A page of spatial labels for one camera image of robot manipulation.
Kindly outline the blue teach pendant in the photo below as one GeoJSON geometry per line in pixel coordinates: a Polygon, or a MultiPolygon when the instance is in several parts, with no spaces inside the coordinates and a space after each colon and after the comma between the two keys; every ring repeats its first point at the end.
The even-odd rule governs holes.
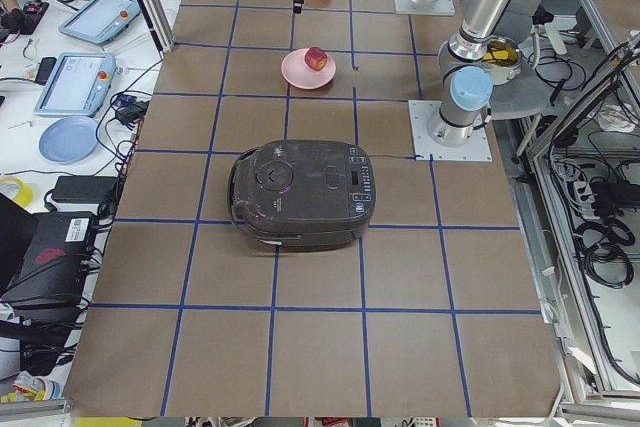
{"type": "Polygon", "coordinates": [[[136,0],[92,0],[58,30],[63,35],[102,45],[117,37],[140,13],[136,0]]]}
{"type": "Polygon", "coordinates": [[[93,116],[103,105],[116,71],[110,53],[64,52],[34,108],[37,116],[93,116]]]}

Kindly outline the black power adapter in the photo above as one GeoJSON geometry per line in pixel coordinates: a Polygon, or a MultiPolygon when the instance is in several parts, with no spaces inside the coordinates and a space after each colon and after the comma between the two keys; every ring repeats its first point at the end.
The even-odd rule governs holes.
{"type": "Polygon", "coordinates": [[[60,176],[50,199],[57,204],[101,204],[111,197],[116,181],[113,176],[60,176]]]}

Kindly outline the black smartphone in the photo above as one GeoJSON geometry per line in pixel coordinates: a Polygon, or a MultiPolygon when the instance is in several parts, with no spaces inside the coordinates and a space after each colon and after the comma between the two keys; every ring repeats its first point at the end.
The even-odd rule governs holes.
{"type": "Polygon", "coordinates": [[[41,59],[34,82],[38,85],[45,85],[56,65],[56,57],[44,57],[41,59]]]}

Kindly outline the blue plate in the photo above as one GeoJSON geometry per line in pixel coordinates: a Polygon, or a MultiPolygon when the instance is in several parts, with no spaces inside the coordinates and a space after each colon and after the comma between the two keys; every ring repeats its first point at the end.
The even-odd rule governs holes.
{"type": "Polygon", "coordinates": [[[39,152],[56,163],[72,163],[88,157],[97,147],[97,122],[86,116],[69,116],[47,127],[39,139],[39,152]]]}

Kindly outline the yellow tape roll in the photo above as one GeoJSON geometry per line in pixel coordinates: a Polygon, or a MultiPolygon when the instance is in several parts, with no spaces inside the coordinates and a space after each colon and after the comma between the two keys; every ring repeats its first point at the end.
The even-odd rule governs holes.
{"type": "Polygon", "coordinates": [[[32,188],[16,177],[2,177],[0,180],[0,192],[22,208],[28,207],[33,200],[32,188]]]}

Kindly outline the near blue teach pendant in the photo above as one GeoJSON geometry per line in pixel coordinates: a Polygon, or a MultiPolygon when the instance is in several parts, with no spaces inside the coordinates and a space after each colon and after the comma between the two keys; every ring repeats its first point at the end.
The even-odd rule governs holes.
{"type": "Polygon", "coordinates": [[[37,116],[93,116],[103,105],[116,71],[110,53],[64,52],[34,108],[37,116]]]}

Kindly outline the pink plate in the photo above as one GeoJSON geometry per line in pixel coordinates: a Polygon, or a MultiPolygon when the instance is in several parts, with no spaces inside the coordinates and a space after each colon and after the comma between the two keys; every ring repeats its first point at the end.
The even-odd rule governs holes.
{"type": "Polygon", "coordinates": [[[316,71],[304,60],[308,48],[290,52],[281,62],[281,74],[292,86],[304,90],[313,90],[328,84],[335,76],[336,63],[331,55],[327,55],[325,67],[316,71]]]}

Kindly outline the far blue teach pendant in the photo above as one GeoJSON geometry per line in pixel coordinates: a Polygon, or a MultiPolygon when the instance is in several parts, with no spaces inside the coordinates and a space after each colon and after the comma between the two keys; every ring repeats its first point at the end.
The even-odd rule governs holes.
{"type": "Polygon", "coordinates": [[[58,30],[63,35],[102,45],[117,37],[140,13],[136,0],[92,0],[58,30]]]}

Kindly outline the aluminium frame rack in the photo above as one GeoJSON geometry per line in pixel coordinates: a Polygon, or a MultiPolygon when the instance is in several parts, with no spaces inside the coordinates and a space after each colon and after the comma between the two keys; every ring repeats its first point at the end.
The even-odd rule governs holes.
{"type": "Polygon", "coordinates": [[[639,0],[579,0],[569,54],[579,90],[526,149],[545,208],[535,275],[558,347],[553,413],[639,422],[639,0]]]}

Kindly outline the steel pot with yellow contents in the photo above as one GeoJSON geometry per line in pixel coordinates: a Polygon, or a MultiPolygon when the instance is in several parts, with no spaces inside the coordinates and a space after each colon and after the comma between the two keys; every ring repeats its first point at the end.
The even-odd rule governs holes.
{"type": "Polygon", "coordinates": [[[521,73],[521,54],[510,39],[494,37],[489,41],[480,63],[494,86],[504,85],[521,73]]]}

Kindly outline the red apple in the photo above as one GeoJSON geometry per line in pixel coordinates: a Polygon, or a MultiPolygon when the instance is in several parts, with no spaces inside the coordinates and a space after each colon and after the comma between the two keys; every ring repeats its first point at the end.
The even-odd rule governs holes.
{"type": "Polygon", "coordinates": [[[328,62],[326,52],[316,46],[309,47],[304,55],[305,64],[314,71],[321,71],[328,62]]]}

